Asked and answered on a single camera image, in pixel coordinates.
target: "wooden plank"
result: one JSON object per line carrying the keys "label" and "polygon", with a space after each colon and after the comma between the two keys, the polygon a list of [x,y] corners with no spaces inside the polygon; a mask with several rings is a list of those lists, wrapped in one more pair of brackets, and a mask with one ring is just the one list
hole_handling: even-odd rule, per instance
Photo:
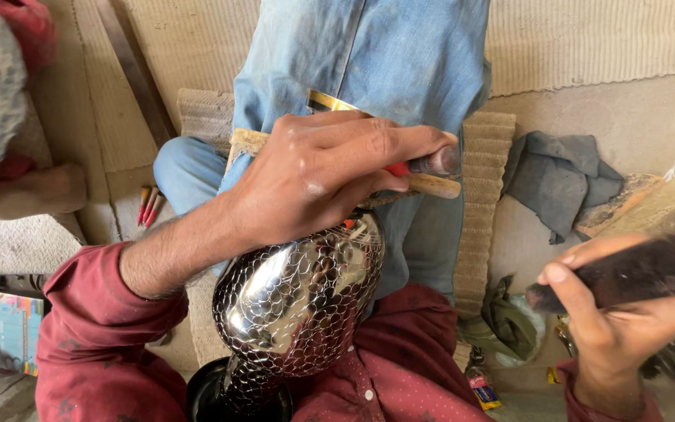
{"label": "wooden plank", "polygon": [[161,93],[157,90],[145,55],[139,48],[129,16],[118,0],[98,0],[96,4],[100,20],[129,82],[129,87],[134,93],[155,144],[161,148],[166,141],[176,137],[176,129],[163,103]]}

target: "wooden handle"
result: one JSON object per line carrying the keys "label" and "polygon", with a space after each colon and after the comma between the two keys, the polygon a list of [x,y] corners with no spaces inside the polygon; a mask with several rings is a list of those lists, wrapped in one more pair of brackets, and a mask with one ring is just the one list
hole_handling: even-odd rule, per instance
{"label": "wooden handle", "polygon": [[447,199],[460,196],[462,186],[459,182],[430,174],[415,173],[408,176],[408,184],[414,191]]}
{"label": "wooden handle", "polygon": [[[233,129],[230,143],[233,146],[232,151],[245,151],[250,156],[256,156],[259,150],[265,146],[268,134],[248,129]],[[235,158],[234,154],[228,157],[228,167]],[[415,173],[408,176],[410,188],[424,194],[434,195],[452,199],[460,196],[462,186],[455,180],[444,179],[442,177],[431,176],[429,174]]]}

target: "red shirt sleeve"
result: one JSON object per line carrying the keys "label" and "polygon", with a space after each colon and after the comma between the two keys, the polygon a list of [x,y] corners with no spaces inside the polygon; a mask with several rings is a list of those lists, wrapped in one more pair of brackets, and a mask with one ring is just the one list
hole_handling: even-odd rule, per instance
{"label": "red shirt sleeve", "polygon": [[[564,400],[567,404],[567,419],[569,422],[621,422],[620,419],[603,415],[577,401],[573,391],[575,377],[577,376],[577,361],[575,359],[561,363],[558,369],[565,385]],[[647,395],[645,395],[645,413],[636,422],[663,422],[663,417],[655,406],[655,402]]]}
{"label": "red shirt sleeve", "polygon": [[187,314],[185,293],[147,300],[118,272],[126,243],[88,246],[46,283],[35,402],[43,421],[184,420],[186,383],[145,343]]}

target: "person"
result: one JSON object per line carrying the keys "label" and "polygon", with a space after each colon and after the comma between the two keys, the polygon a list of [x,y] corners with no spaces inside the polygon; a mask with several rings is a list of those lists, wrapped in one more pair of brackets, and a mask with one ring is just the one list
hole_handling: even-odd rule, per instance
{"label": "person", "polygon": [[[155,178],[181,217],[133,243],[86,246],[53,274],[36,357],[41,419],[183,420],[184,379],[144,344],[183,320],[184,286],[334,226],[375,191],[407,190],[384,166],[462,147],[461,122],[488,95],[487,16],[486,0],[263,1],[233,125],[270,133],[267,145],[225,173],[215,148],[172,139]],[[388,119],[309,115],[307,88]],[[462,196],[417,195],[377,207],[387,252],[370,315],[330,368],[289,380],[293,420],[491,419],[452,359],[463,206]],[[637,370],[675,336],[675,297],[598,311],[572,273],[644,239],[579,245],[539,277],[569,311],[580,350],[560,367],[571,420],[661,420]]]}
{"label": "person", "polygon": [[48,63],[54,50],[55,30],[45,6],[0,0],[0,220],[68,213],[87,201],[80,166],[39,170],[33,158],[9,148],[25,120],[28,72]]}

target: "silver vase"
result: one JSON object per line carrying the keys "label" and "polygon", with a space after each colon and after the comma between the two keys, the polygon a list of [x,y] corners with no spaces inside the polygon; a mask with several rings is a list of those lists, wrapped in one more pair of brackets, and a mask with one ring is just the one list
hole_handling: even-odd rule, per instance
{"label": "silver vase", "polygon": [[340,226],[232,261],[212,306],[232,352],[218,398],[251,415],[277,395],[283,378],[316,374],[346,353],[384,254],[379,218],[357,209]]}

